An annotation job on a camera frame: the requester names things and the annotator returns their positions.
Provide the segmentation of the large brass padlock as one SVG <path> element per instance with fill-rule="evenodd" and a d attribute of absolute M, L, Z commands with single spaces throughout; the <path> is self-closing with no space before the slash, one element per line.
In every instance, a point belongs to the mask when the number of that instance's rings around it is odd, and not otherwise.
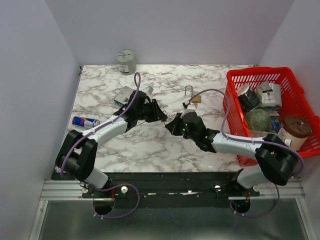
<path fill-rule="evenodd" d="M 190 93 L 191 93 L 190 97 L 192 98 L 192 100 L 191 100 L 192 103 L 194 103 L 194 104 L 195 104 L 195 103 L 199 104 L 199 103 L 202 102 L 202 98 L 201 98 L 200 95 L 195 96 L 197 93 L 194 92 L 194 87 L 193 87 L 192 85 L 186 85 L 186 86 L 184 87 L 184 95 L 185 95 L 185 96 L 187 95 L 187 90 L 189 90 Z"/>

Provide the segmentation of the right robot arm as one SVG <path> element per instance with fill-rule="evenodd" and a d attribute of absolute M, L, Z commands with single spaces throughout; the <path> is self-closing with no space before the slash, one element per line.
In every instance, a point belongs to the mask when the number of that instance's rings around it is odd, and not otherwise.
<path fill-rule="evenodd" d="M 273 183 L 285 186 L 298 163 L 298 156 L 277 135 L 239 137 L 207 128 L 196 112 L 177 113 L 165 128 L 173 136 L 195 142 L 205 152 L 227 153 L 257 161 L 257 165 L 238 171 L 230 191 L 241 196 L 255 185 Z"/>

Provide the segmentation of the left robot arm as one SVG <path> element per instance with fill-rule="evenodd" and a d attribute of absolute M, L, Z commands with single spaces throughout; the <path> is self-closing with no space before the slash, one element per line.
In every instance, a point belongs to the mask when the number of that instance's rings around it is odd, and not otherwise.
<path fill-rule="evenodd" d="M 134 90 L 129 102 L 104 123 L 83 132 L 69 131 L 56 157 L 55 166 L 60 168 L 61 177 L 66 173 L 92 185 L 99 197 L 107 197 L 111 191 L 109 176 L 95 167 L 98 148 L 128 132 L 138 121 L 153 123 L 166 121 L 167 118 L 155 99 L 150 99 L 140 90 Z"/>

